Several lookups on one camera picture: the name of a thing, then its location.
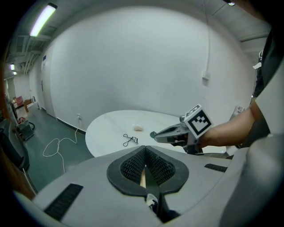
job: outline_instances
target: ceiling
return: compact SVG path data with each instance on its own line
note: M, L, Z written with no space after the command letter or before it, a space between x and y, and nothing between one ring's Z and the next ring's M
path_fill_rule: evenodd
M45 45L51 40L55 31L79 11L97 4L102 0L41 0L38 1L24 18L19 22L11 39L9 54L5 66L4 78L13 76L9 68L15 64L18 74L28 74L35 59L41 54ZM48 2L58 7L46 22L37 37L30 37L29 33L42 9ZM203 11L202 0L184 0ZM258 54L263 49L270 26L240 9L229 6L222 0L204 0L206 11L212 17L224 24L240 41L243 52L252 64L258 61Z

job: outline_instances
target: black mesh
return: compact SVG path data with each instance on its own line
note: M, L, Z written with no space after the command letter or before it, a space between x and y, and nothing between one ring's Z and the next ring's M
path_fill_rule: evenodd
M151 146L140 146L114 160L107 168L107 178L121 193L146 198L148 189L140 186L145 165L161 195L178 192L189 176L183 162Z
M141 175L145 167L145 150L140 151L131 158L125 160L120 168L120 172L127 179L140 185Z
M166 182L175 173L174 165L150 150L146 150L146 165L158 185Z
M148 149L144 149L125 160L121 165L120 171L127 179L140 184L145 165L158 185L166 182L175 173L173 164Z

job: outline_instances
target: human arm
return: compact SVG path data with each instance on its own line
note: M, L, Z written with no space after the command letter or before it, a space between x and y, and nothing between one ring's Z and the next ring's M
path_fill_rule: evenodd
M245 141L252 124L261 118L261 111L253 100L251 106L227 123L209 129L201 138L200 146L232 146Z

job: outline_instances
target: black rubber pad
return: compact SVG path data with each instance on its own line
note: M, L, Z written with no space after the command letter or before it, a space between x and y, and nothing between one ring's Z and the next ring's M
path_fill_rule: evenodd
M61 220L82 188L83 186L78 184L68 185L44 212L58 221Z
M209 169L213 169L216 171L220 171L220 172L226 172L227 167L225 166L220 166L220 165L214 165L214 164L206 164L204 167L209 168Z
M114 160L107 168L107 178L121 193L146 198L147 188L140 186L145 165L159 186L161 195L178 192L189 176L183 162L151 146L140 146Z

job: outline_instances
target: wall-mounted cable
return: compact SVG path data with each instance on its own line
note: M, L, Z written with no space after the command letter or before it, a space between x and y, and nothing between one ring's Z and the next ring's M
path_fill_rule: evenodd
M207 55L207 61L206 61L206 71L209 69L209 64L210 64L210 50L211 50L211 40L210 40L210 26L209 26L209 20L208 20L208 15L206 12L206 6L204 0L202 0L203 3L203 11L205 15L205 20L206 20L206 25L207 25L207 36L208 36L208 55Z

